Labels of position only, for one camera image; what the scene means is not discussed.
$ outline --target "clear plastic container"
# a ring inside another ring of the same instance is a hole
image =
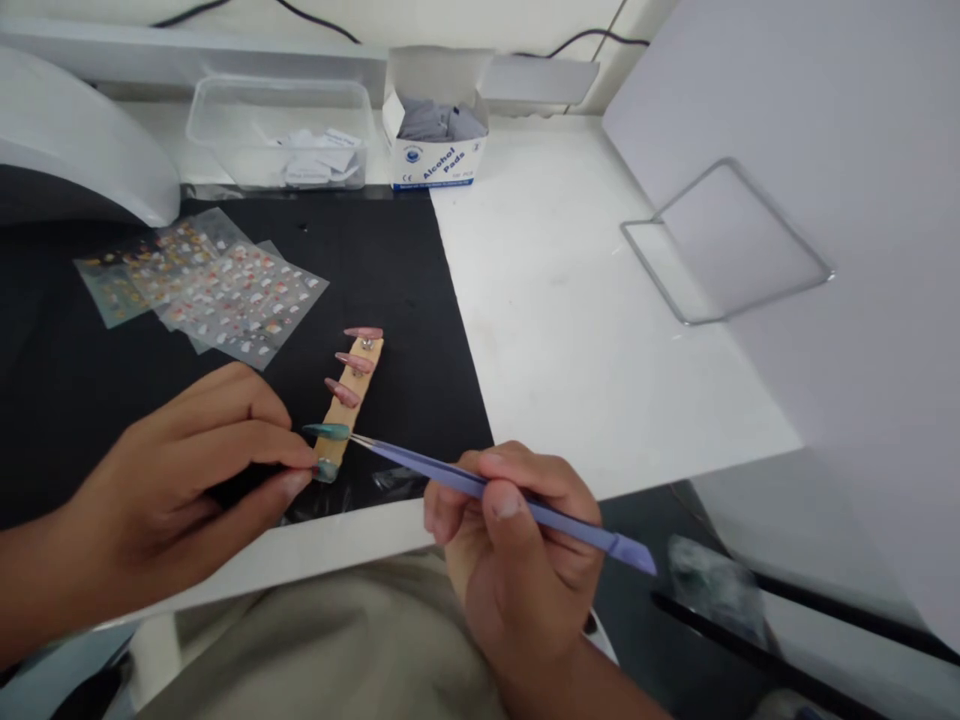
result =
[[[242,188],[356,190],[378,136],[359,83],[214,75],[197,83],[187,137]]]

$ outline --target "green nail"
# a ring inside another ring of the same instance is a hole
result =
[[[322,437],[326,440],[349,440],[350,428],[339,423],[317,423],[315,425],[304,425],[303,431],[314,437]]]
[[[329,460],[324,460],[323,458],[320,458],[320,460],[317,461],[317,464],[313,468],[313,479],[318,482],[330,484],[337,479],[337,473],[339,471],[340,471],[339,465],[334,465]]]

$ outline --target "black mat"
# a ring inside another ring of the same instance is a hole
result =
[[[323,378],[340,377],[333,354],[350,347],[343,328],[372,325],[386,341],[357,432],[444,460],[492,444],[426,193],[187,201],[182,214],[216,205],[253,242],[273,240],[284,258],[331,282],[264,372],[295,428],[323,420],[331,397]],[[152,312],[103,326],[71,260],[142,232],[79,221],[0,228],[0,528],[66,502],[127,425],[231,361],[216,350],[196,355]],[[337,482],[313,483],[288,518],[422,492],[422,484],[381,490],[372,475],[390,467],[351,447]],[[234,502],[265,470],[225,483],[215,497]]]

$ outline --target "popsicle stick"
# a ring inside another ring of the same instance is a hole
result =
[[[373,347],[369,350],[364,350],[364,342],[365,340],[363,338],[357,338],[354,340],[353,347],[350,348],[350,354],[367,358],[368,360],[372,361],[374,365],[376,365],[380,361],[380,351],[383,349],[383,339],[381,338],[380,340],[374,340]],[[363,407],[363,399],[366,397],[367,389],[370,387],[370,380],[373,379],[373,372],[357,377],[353,374],[353,370],[350,368],[343,368],[343,373],[340,375],[340,384],[346,385],[357,395],[359,395],[360,402],[357,403],[356,407],[348,408],[346,405],[341,404],[336,397],[332,398],[330,401],[330,409],[323,418],[325,423],[339,423],[340,425],[346,425],[350,428],[350,431],[353,432],[353,425],[357,421],[357,415],[360,414],[360,408]],[[317,451],[318,460],[327,460],[339,468],[340,463],[343,461],[343,453],[346,452],[347,449],[347,441],[317,438],[317,443],[313,446],[313,449]]]

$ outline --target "tweezers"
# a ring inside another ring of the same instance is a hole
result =
[[[436,480],[441,485],[452,488],[459,492],[477,498],[483,497],[483,489],[487,485],[485,478],[474,475],[466,470],[450,465],[440,460],[434,460],[426,455],[406,450],[381,440],[372,440],[363,435],[351,435],[358,445],[362,445],[371,452],[392,460],[398,465],[416,470],[422,475],[426,475],[432,480]],[[657,565],[650,554],[646,545],[631,540],[619,533],[612,533],[609,530],[588,525],[587,523],[570,517],[562,512],[547,507],[534,500],[527,500],[530,507],[530,514],[540,525],[544,525],[554,530],[576,538],[587,545],[602,550],[612,558],[616,558],[622,563],[642,572],[656,576]]]

